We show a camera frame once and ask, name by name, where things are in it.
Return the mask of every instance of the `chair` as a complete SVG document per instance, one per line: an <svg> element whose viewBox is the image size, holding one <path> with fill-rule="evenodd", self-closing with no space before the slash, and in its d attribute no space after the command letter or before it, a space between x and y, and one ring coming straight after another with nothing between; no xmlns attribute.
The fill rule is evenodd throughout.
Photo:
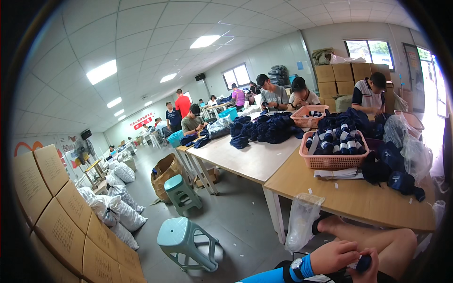
<svg viewBox="0 0 453 283"><path fill-rule="evenodd" d="M194 238L205 235L209 239L208 256L200 252ZM162 251L181 267L184 272L189 269L204 269L214 272L219 264L214 260L215 244L219 244L217 238L209 235L203 228L190 221L186 217L167 219L160 227L157 235L157 244ZM186 255L195 260L198 264L182 264L178 261L179 254Z"/></svg>

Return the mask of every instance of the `red shirt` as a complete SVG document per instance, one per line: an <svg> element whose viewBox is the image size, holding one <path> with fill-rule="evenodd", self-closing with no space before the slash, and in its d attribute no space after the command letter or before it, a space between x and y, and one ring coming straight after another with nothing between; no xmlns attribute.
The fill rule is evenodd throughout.
<svg viewBox="0 0 453 283"><path fill-rule="evenodd" d="M174 107L176 110L181 111L181 117L184 118L187 116L190 110L190 100L187 96L180 96L178 99L174 102Z"/></svg>

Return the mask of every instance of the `plastic basket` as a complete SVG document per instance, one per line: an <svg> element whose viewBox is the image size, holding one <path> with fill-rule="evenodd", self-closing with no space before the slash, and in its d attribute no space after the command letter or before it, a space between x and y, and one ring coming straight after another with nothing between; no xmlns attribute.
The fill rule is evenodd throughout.
<svg viewBox="0 0 453 283"><path fill-rule="evenodd" d="M177 132L174 132L173 134L171 134L168 138L167 138L167 141L169 141L169 143L171 144L171 146L173 148L177 148L178 146L181 145L181 143L179 142L182 138L184 137L184 133L183 133L183 130L179 130Z"/></svg>
<svg viewBox="0 0 453 283"><path fill-rule="evenodd" d="M296 126L300 128L317 128L318 122L326 115L326 109L329 109L327 105L308 105L302 106L299 110L294 112L291 115L291 118L294 120ZM323 115L321 117L310 117L304 118L302 115L308 115L309 111L318 111L322 112Z"/></svg>
<svg viewBox="0 0 453 283"><path fill-rule="evenodd" d="M306 132L302 138L299 154L305 159L305 164L311 169L346 169L359 167L370 153L365 138L360 131L357 131L365 143L363 147L366 152L358 155L308 155L308 148L305 147L308 137L311 137L315 131Z"/></svg>

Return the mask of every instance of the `blue plastic bin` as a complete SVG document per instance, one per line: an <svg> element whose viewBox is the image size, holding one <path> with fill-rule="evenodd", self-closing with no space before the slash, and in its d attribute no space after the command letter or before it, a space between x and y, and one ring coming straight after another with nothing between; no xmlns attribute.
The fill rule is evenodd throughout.
<svg viewBox="0 0 453 283"><path fill-rule="evenodd" d="M182 138L184 137L184 134L183 134L183 130L179 130L173 134L171 134L167 140L169 141L169 143L171 144L171 146L173 148L177 148L178 146L181 145L181 143L179 142Z"/></svg>
<svg viewBox="0 0 453 283"><path fill-rule="evenodd" d="M232 107L232 108L226 109L222 113L219 113L219 118L227 117L228 115L230 115L230 119L231 119L231 121L233 121L234 118L237 117L237 109L236 109L236 107Z"/></svg>

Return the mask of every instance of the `speaker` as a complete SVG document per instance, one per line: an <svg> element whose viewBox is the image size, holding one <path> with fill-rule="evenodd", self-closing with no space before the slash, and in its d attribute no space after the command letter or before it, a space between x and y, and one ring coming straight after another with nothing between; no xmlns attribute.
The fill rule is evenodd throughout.
<svg viewBox="0 0 453 283"><path fill-rule="evenodd" d="M204 75L204 73L201 73L201 74L195 76L195 80L196 80L196 81L201 81L201 80L204 79L204 78L206 78L206 76Z"/></svg>

